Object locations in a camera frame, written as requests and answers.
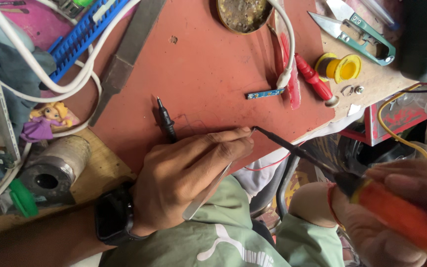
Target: circuit board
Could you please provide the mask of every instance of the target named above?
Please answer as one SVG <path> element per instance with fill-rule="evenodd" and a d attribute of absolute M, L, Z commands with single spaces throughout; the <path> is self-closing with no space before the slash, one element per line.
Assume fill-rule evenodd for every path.
<path fill-rule="evenodd" d="M 270 90 L 270 91 L 264 91 L 264 92 L 259 92 L 259 93 L 250 93 L 250 94 L 246 95 L 246 99 L 248 99 L 248 100 L 257 99 L 257 98 L 262 98 L 262 97 L 267 97 L 267 96 L 278 95 L 278 94 L 282 94 L 282 93 L 284 93 L 284 88 L 276 89 L 276 90 Z"/>

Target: red wire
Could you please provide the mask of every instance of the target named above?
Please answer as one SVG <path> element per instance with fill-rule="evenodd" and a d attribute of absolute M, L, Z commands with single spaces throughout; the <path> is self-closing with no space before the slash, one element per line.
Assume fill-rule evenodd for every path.
<path fill-rule="evenodd" d="M 272 164 L 270 164 L 270 165 L 268 165 L 268 166 L 265 166 L 265 167 L 263 167 L 263 168 L 259 168 L 259 169 L 250 169 L 250 168 L 248 168 L 248 167 L 244 167 L 244 168 L 245 168 L 245 169 L 247 169 L 247 170 L 249 170 L 249 171 L 253 171 L 253 172 L 261 171 L 261 170 L 266 169 L 267 167 L 274 166 L 274 165 L 276 165 L 276 164 L 280 163 L 281 161 L 284 161 L 284 159 L 286 159 L 289 155 L 291 155 L 291 152 L 289 152 L 289 153 L 288 153 L 284 158 L 280 159 L 279 161 L 277 161 L 277 162 L 275 162 L 275 163 L 272 163 Z"/>

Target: wooden table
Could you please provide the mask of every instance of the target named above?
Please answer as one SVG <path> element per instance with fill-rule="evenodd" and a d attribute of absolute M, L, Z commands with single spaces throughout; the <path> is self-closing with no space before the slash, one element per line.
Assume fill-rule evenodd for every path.
<path fill-rule="evenodd" d="M 334 52 L 340 58 L 354 53 L 353 50 L 333 39 L 329 34 L 322 31 L 321 36 L 324 52 Z M 333 82 L 330 83 L 332 92 L 335 95 L 340 95 L 341 100 L 340 105 L 335 108 L 335 117 L 329 122 L 336 122 L 346 117 L 351 104 L 360 105 L 364 108 L 413 83 L 413 81 L 400 75 L 400 72 L 396 70 L 396 64 L 381 67 L 363 59 L 362 72 L 357 79 L 343 82 L 339 85 Z M 340 91 L 348 85 L 363 86 L 365 87 L 365 91 L 360 95 L 352 94 L 349 97 L 343 97 Z M 327 124 L 323 124 L 316 129 L 311 129 L 308 134 Z M 84 203 L 96 198 L 102 192 L 114 188 L 123 179 L 127 179 L 126 176 L 130 178 L 136 177 L 129 167 L 106 147 L 91 130 L 83 130 L 78 135 L 90 142 L 93 155 L 86 169 L 80 175 L 80 178 L 71 187 L 72 194 L 77 203 Z M 17 215 L 0 216 L 0 232 L 66 208 L 68 206 L 44 209 L 40 211 L 38 216 L 30 219 Z"/>

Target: yellow wire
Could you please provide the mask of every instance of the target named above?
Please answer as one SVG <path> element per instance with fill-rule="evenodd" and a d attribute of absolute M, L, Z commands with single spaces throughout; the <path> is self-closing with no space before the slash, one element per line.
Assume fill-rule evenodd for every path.
<path fill-rule="evenodd" d="M 407 91 L 411 91 L 411 90 L 413 90 L 413 89 L 415 89 L 415 88 L 418 88 L 420 85 L 421 85 L 421 84 L 415 84 L 415 85 L 413 85 L 413 86 L 411 86 L 411 87 L 407 88 L 406 90 L 407 90 Z M 392 136 L 393 138 L 395 138 L 396 140 L 398 140 L 398 141 L 402 142 L 403 144 L 408 145 L 408 146 L 410 146 L 410 147 L 412 147 L 412 148 L 414 148 L 414 149 L 418 150 L 418 151 L 419 151 L 419 152 L 421 152 L 421 154 L 423 154 L 423 155 L 424 155 L 424 157 L 427 159 L 427 152 L 426 152 L 426 150 L 424 150 L 422 147 L 420 147 L 420 146 L 418 146 L 418 145 L 415 145 L 415 144 L 413 144 L 413 143 L 410 143 L 410 142 L 406 141 L 405 139 L 403 139 L 403 138 L 401 138 L 401 137 L 397 136 L 394 132 L 392 132 L 390 129 L 388 129 L 388 127 L 383 123 L 383 120 L 382 120 L 382 110 L 383 110 L 383 108 L 384 108 L 385 106 L 387 106 L 388 104 L 390 104 L 392 101 L 394 101 L 394 100 L 398 99 L 400 96 L 402 96 L 402 95 L 404 95 L 404 94 L 406 94 L 406 92 L 402 92 L 402 93 L 396 94 L 394 97 L 392 97 L 391 99 L 389 99 L 389 100 L 385 101 L 385 103 L 383 103 L 383 104 L 380 106 L 380 108 L 378 109 L 378 114 L 377 114 L 378 122 L 379 122 L 379 123 L 380 123 L 380 125 L 383 127 L 383 129 L 385 129 L 385 131 L 387 131 L 387 133 L 389 133 L 389 135 L 391 135 L 391 136 Z"/>

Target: green plastic item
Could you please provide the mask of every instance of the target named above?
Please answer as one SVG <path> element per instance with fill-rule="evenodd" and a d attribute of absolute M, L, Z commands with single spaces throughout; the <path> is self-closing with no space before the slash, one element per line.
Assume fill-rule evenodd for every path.
<path fill-rule="evenodd" d="M 73 0 L 73 2 L 79 6 L 86 8 L 93 2 L 93 0 Z"/>
<path fill-rule="evenodd" d="M 11 196 L 14 206 L 24 217 L 29 218 L 39 214 L 32 193 L 19 179 L 13 180 L 9 184 L 9 188 L 11 189 L 9 195 Z"/>
<path fill-rule="evenodd" d="M 341 40 L 346 45 L 352 47 L 353 49 L 357 50 L 366 58 L 381 66 L 386 66 L 395 59 L 396 48 L 388 40 L 386 40 L 383 35 L 378 33 L 373 27 L 371 27 L 367 22 L 365 22 L 365 20 L 362 19 L 357 13 L 354 13 L 350 17 L 350 22 L 352 22 L 353 25 L 359 27 L 363 31 L 364 37 L 362 38 L 362 40 L 367 40 L 369 37 L 372 37 L 382 43 L 384 46 L 386 46 L 388 48 L 388 53 L 382 56 L 383 59 L 378 59 L 366 50 L 366 47 L 368 45 L 367 41 L 363 45 L 359 45 L 355 40 L 352 40 L 352 38 L 350 38 L 350 36 L 348 36 L 345 32 L 343 32 L 339 36 L 339 40 Z"/>

